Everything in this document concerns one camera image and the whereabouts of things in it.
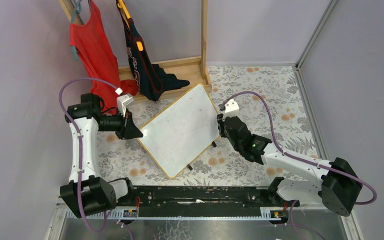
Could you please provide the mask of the yellow framed whiteboard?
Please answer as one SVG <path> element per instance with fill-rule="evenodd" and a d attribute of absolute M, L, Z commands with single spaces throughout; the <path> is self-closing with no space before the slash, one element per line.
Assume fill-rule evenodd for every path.
<path fill-rule="evenodd" d="M 220 136 L 217 114 L 198 83 L 146 122 L 138 141 L 166 177 L 174 179 Z"/>

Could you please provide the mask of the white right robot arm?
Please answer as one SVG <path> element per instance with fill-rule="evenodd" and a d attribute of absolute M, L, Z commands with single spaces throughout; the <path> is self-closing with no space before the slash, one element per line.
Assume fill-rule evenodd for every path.
<path fill-rule="evenodd" d="M 216 116 L 220 136 L 245 160 L 281 168 L 304 178 L 304 182 L 275 179 L 270 187 L 285 201 L 323 204 L 328 210 L 348 217 L 363 187 L 350 164 L 340 157 L 334 161 L 314 159 L 314 165 L 281 153 L 269 138 L 252 134 L 239 117 Z"/>

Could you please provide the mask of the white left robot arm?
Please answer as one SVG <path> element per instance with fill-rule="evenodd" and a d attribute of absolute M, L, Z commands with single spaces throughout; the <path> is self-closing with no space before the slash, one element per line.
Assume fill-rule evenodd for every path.
<path fill-rule="evenodd" d="M 101 97 L 85 93 L 79 104 L 70 105 L 66 110 L 73 152 L 68 184 L 60 187 L 60 197 L 77 218 L 104 213 L 135 201 L 129 178 L 106 181 L 97 163 L 98 132 L 113 132 L 120 140 L 143 137 L 127 108 L 133 100 L 131 94 L 120 95 L 116 99 L 115 114 L 109 114 L 104 110 Z"/>

